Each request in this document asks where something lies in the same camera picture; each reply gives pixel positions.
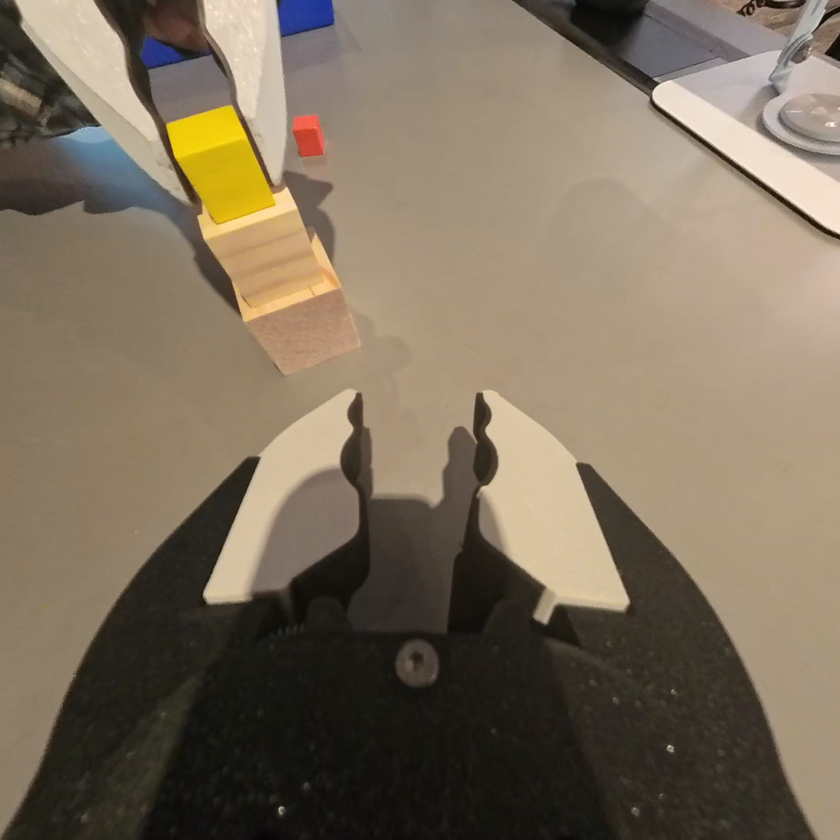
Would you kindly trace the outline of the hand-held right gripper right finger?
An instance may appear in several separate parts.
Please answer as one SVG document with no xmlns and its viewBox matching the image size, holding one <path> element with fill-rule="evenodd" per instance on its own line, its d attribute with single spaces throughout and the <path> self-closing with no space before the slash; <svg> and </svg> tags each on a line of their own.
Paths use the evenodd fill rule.
<svg viewBox="0 0 840 840">
<path fill-rule="evenodd" d="M 498 392 L 476 394 L 476 489 L 455 560 L 449 630 L 479 631 L 503 601 L 548 627 L 568 608 L 631 605 L 569 449 Z"/>
</svg>

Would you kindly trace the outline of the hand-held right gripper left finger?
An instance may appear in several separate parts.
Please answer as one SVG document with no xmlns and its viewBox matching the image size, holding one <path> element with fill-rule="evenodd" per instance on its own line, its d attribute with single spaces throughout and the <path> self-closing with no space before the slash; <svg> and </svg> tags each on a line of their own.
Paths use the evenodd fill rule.
<svg viewBox="0 0 840 840">
<path fill-rule="evenodd" d="M 277 601 L 348 609 L 371 568 L 363 397 L 347 389 L 262 451 L 203 591 L 209 606 Z"/>
</svg>

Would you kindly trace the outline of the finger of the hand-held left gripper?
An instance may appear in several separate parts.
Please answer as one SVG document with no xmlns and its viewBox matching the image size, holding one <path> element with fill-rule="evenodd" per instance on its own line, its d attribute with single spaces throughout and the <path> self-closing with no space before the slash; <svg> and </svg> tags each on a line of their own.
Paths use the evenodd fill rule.
<svg viewBox="0 0 840 840">
<path fill-rule="evenodd" d="M 165 128 L 128 40 L 93 1 L 17 2 L 22 29 L 116 144 L 185 205 L 193 189 L 172 155 Z"/>
<path fill-rule="evenodd" d="M 198 1 L 203 32 L 231 87 L 267 180 L 279 186 L 287 155 L 287 92 L 277 1 Z"/>
</svg>

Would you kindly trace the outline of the small red wooden cube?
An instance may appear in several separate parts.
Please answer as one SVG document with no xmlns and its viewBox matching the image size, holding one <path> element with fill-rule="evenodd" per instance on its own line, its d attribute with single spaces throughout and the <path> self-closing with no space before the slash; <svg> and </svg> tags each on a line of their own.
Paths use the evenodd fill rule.
<svg viewBox="0 0 840 840">
<path fill-rule="evenodd" d="M 292 121 L 292 134 L 301 158 L 323 156 L 325 138 L 317 114 L 298 115 Z"/>
</svg>

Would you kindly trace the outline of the yellow wooden cube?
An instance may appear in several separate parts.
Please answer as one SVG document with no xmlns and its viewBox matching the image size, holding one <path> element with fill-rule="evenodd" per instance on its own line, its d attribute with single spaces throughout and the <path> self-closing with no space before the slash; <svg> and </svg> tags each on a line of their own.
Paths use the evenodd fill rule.
<svg viewBox="0 0 840 840">
<path fill-rule="evenodd" d="M 275 204 L 274 194 L 234 107 L 168 122 L 174 157 L 215 224 Z"/>
</svg>

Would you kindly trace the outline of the medium natural wooden cube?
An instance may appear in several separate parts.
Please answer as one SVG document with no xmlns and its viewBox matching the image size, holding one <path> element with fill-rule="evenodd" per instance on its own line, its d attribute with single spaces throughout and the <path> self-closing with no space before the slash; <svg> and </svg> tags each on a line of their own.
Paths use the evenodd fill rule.
<svg viewBox="0 0 840 840">
<path fill-rule="evenodd" d="M 250 307 L 316 286 L 321 268 L 312 239 L 288 186 L 267 208 L 218 224 L 203 209 L 204 241 Z"/>
</svg>

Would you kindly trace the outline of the large natural wooden cube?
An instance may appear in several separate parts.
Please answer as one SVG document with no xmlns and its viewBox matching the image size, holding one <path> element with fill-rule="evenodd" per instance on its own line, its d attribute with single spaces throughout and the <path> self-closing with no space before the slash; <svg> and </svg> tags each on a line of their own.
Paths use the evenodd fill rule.
<svg viewBox="0 0 840 840">
<path fill-rule="evenodd" d="M 240 316 L 283 375 L 305 371 L 361 346 L 340 279 L 318 234 L 308 227 L 320 282 L 257 307 L 235 287 Z"/>
</svg>

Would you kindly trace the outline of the person's left forearm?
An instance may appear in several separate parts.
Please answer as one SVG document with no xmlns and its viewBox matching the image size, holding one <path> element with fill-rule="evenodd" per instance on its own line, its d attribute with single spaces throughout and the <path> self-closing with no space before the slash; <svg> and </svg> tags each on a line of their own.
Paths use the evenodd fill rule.
<svg viewBox="0 0 840 840">
<path fill-rule="evenodd" d="M 51 140 L 98 121 L 26 35 L 15 2 L 1 2 L 1 147 Z"/>
</svg>

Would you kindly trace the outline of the large blue plastic bin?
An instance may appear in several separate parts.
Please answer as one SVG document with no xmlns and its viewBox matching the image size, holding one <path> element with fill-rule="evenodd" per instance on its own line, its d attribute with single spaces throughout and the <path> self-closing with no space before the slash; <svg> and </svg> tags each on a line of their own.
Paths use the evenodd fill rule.
<svg viewBox="0 0 840 840">
<path fill-rule="evenodd" d="M 277 5 L 282 38 L 334 25 L 333 1 L 279 1 Z M 168 67 L 210 55 L 208 49 L 194 51 L 175 47 L 150 36 L 146 36 L 141 50 L 141 60 L 147 69 Z"/>
</svg>

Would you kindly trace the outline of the white tablet stand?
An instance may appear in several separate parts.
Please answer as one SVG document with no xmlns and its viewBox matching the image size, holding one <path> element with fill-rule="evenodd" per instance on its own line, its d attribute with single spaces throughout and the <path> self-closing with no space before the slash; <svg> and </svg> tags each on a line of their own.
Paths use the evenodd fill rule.
<svg viewBox="0 0 840 840">
<path fill-rule="evenodd" d="M 653 106 L 740 172 L 839 236 L 839 69 L 812 52 L 828 2 L 805 2 L 781 50 L 663 81 Z"/>
</svg>

